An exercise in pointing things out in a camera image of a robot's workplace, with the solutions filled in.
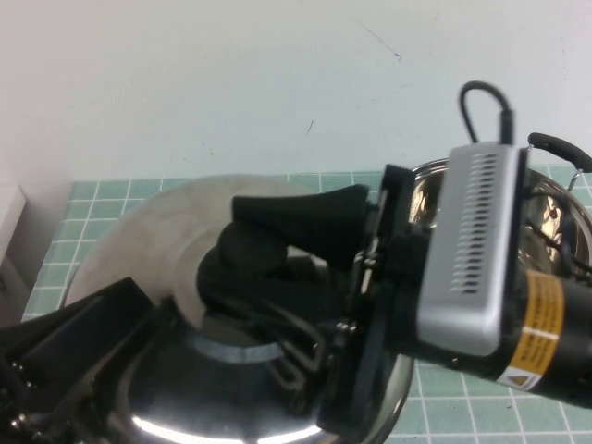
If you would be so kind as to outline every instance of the yellow warning label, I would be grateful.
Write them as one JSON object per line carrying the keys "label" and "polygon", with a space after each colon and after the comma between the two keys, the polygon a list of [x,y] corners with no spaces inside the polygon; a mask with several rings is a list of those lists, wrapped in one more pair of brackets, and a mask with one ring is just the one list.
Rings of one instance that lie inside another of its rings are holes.
{"label": "yellow warning label", "polygon": [[508,379],[516,386],[522,386],[528,380],[528,376],[509,376]]}
{"label": "yellow warning label", "polygon": [[565,300],[561,281],[552,275],[527,271],[528,303],[522,334],[508,368],[498,381],[532,389],[545,375],[563,327]]}

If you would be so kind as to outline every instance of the ventilation slot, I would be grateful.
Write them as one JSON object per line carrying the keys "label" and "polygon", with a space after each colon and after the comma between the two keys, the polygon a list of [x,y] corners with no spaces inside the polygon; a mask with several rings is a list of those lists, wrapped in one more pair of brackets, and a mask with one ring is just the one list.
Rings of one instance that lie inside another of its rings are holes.
{"label": "ventilation slot", "polygon": [[484,275],[483,256],[496,182],[496,154],[474,154],[462,207],[459,244],[454,257],[451,291],[477,294]]}

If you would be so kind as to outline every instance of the pot handle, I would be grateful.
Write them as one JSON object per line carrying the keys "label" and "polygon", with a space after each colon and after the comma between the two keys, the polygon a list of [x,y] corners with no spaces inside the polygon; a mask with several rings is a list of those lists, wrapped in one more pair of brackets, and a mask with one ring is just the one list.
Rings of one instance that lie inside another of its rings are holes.
{"label": "pot handle", "polygon": [[575,169],[581,169],[584,173],[592,172],[592,157],[569,142],[540,132],[533,132],[528,136],[528,143],[535,148],[555,154],[561,159],[571,162]]}

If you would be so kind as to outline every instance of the white wall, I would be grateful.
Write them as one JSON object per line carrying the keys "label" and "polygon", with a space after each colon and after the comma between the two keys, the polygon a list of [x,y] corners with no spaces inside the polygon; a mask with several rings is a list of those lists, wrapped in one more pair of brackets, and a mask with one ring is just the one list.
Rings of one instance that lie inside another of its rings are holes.
{"label": "white wall", "polygon": [[[592,150],[591,43],[585,0],[4,0],[0,178],[34,202],[18,250],[43,254],[73,179],[445,156],[468,80],[508,94],[519,141]],[[493,138],[494,105],[471,104]]]}

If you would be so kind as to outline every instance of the metal lid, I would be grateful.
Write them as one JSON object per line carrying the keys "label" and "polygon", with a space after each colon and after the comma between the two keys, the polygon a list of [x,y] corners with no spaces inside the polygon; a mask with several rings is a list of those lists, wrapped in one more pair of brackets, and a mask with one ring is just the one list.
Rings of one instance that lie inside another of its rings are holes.
{"label": "metal lid", "polygon": [[[238,329],[205,316],[195,286],[196,273],[229,221],[230,198],[247,193],[302,193],[300,187],[278,185],[270,179],[242,177],[240,181],[242,185],[237,187],[236,178],[200,179],[153,198],[117,222],[99,248],[87,256],[75,277],[68,294],[71,300],[80,296],[75,291],[89,288],[85,279],[92,285],[104,285],[105,279],[113,276],[131,275],[156,303],[160,295],[174,294],[186,321],[153,340],[118,382],[107,429],[111,428],[113,436],[123,442],[284,444],[343,440],[315,425],[322,380],[312,407],[305,413],[292,413],[287,404],[290,400],[274,376],[275,363],[283,357],[278,345],[256,342]],[[188,205],[195,202],[195,195],[203,197],[208,192],[212,193],[210,202],[203,199],[205,205]],[[166,214],[176,218],[171,221]],[[122,244],[130,244],[126,237],[138,230],[150,233],[152,242],[139,241],[136,236],[131,245],[135,251],[118,260]],[[170,248],[179,246],[181,236],[185,237],[183,248],[177,247],[172,254]],[[134,260],[143,261],[144,267],[134,265]],[[146,288],[154,275],[160,277],[160,288]],[[388,437],[413,376],[411,359],[394,356],[385,363],[388,390],[364,440],[367,443],[379,443]]]}

